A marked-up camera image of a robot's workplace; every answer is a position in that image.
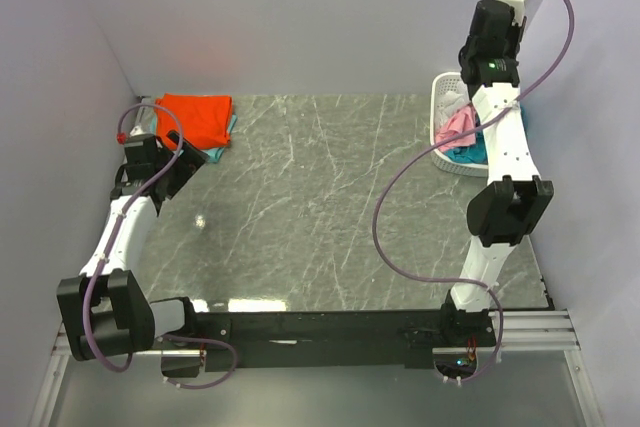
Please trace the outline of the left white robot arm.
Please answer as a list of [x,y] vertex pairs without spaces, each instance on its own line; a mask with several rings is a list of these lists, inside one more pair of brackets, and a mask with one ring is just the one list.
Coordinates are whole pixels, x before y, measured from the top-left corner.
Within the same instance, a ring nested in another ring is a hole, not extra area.
[[154,134],[120,135],[125,160],[110,191],[101,238],[79,275],[59,282],[57,302],[71,354],[78,361],[132,356],[162,336],[179,349],[199,339],[200,325],[188,298],[151,302],[134,276],[163,203],[208,160],[177,131],[170,131],[168,138],[180,152],[171,151]]

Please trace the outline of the white t shirt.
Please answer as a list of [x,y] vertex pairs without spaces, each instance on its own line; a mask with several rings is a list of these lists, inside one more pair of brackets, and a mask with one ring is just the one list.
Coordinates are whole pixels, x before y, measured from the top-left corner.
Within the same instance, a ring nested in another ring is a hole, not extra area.
[[446,123],[454,114],[469,103],[466,94],[447,91],[435,104],[436,118],[441,124]]

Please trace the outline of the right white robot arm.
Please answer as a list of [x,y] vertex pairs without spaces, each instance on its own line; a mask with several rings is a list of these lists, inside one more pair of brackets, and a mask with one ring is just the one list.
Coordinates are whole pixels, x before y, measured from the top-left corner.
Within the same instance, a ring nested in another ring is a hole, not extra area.
[[518,101],[516,60],[524,18],[503,0],[476,4],[458,56],[461,79],[483,125],[486,187],[467,207],[471,243],[461,281],[449,291],[452,313],[439,321],[444,342],[460,346],[487,316],[504,263],[537,225],[553,194],[532,160]]

